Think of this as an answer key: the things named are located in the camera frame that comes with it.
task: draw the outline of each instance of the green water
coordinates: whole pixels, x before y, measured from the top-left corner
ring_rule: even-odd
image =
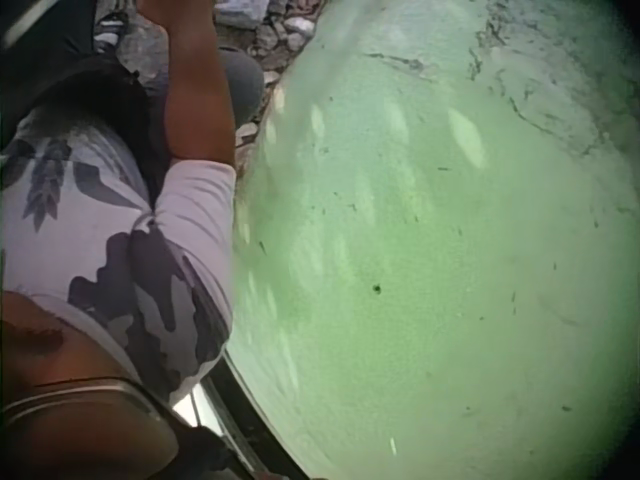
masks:
[[[603,95],[515,20],[478,48],[466,3],[330,4],[240,189],[229,349],[310,475],[587,478],[638,399],[624,72]],[[543,30],[586,42],[599,10],[563,5]]]

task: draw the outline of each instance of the foot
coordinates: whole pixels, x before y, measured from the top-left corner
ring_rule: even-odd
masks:
[[[98,53],[115,55],[129,29],[129,15],[122,10],[113,11],[98,20],[93,41]]]

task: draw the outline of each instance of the shirt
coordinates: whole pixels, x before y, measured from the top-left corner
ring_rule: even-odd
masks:
[[[229,338],[234,170],[181,161],[152,209],[122,140],[51,106],[21,122],[0,158],[4,290],[179,401]]]

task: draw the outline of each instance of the person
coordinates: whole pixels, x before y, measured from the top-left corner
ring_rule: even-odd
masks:
[[[48,2],[0,55],[0,476],[201,478],[227,454],[170,406],[229,338],[235,129],[263,74],[219,48],[211,0],[138,0],[169,39],[143,89],[113,32],[96,51],[96,2]]]

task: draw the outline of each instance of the forearm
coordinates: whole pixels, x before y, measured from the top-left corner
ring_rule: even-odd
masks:
[[[196,18],[169,33],[167,142],[175,161],[234,166],[235,124],[213,20]]]

